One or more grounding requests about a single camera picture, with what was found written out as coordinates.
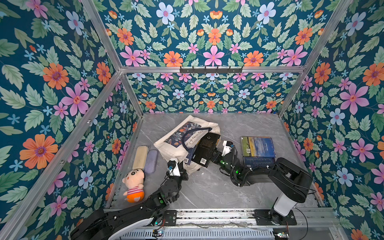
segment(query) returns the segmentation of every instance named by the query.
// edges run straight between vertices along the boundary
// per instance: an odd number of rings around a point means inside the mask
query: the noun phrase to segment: book cover
[[[241,137],[243,157],[276,157],[271,137]]]

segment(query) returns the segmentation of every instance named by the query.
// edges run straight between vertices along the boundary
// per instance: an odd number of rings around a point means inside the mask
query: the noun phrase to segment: gray marble floor
[[[180,124],[188,114],[155,114],[145,115],[140,129],[130,166],[134,159],[136,148],[147,145],[156,149],[153,143]],[[232,141],[241,149],[241,136],[270,136],[275,147],[276,157],[284,157],[298,166],[302,166],[297,153],[289,142],[286,131],[280,119],[275,114],[194,114],[210,122],[219,124],[221,140]],[[147,174],[144,182],[146,197],[156,191],[166,175],[167,163],[159,154],[156,171]],[[126,208],[129,203],[122,195],[127,188],[123,185],[120,193],[116,193],[112,208]],[[247,187],[236,187],[229,177],[219,172],[216,164],[202,167],[182,183],[179,199],[171,204],[171,208],[262,208],[272,207],[276,198],[281,194],[280,189],[271,182],[257,183]],[[313,195],[299,207],[317,207]]]

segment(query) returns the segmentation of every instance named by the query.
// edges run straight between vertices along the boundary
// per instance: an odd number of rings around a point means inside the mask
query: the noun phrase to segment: cartoon character plush
[[[130,171],[122,182],[127,186],[128,191],[124,192],[127,196],[127,201],[131,203],[139,202],[144,198],[143,183],[144,172],[141,169],[134,169]]]

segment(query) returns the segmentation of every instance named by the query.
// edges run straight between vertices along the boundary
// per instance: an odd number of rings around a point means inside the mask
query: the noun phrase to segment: doll face
[[[144,183],[144,172],[141,169],[134,169],[123,178],[122,182],[129,189],[137,187],[139,184]]]

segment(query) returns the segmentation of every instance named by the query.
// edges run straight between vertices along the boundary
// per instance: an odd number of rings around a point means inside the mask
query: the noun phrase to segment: metal grate
[[[237,229],[196,229],[196,228],[171,228],[165,229],[162,239],[274,239],[272,229],[265,231],[248,228]],[[136,229],[121,236],[125,239],[155,239],[152,237],[152,229]]]

